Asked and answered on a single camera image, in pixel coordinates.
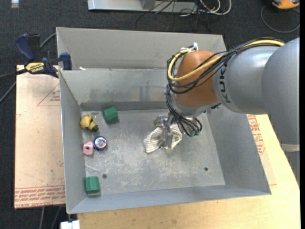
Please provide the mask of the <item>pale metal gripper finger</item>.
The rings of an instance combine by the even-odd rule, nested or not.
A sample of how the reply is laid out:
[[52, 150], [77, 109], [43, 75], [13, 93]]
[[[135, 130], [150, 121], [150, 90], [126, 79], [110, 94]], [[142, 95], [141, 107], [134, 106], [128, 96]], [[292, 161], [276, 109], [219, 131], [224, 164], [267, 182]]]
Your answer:
[[156, 127], [165, 129], [167, 127], [167, 117], [165, 115], [159, 115], [153, 123]]
[[164, 148], [165, 149], [170, 149], [172, 146], [172, 141], [173, 141], [173, 132], [171, 131], [170, 127], [166, 127], [164, 129]]

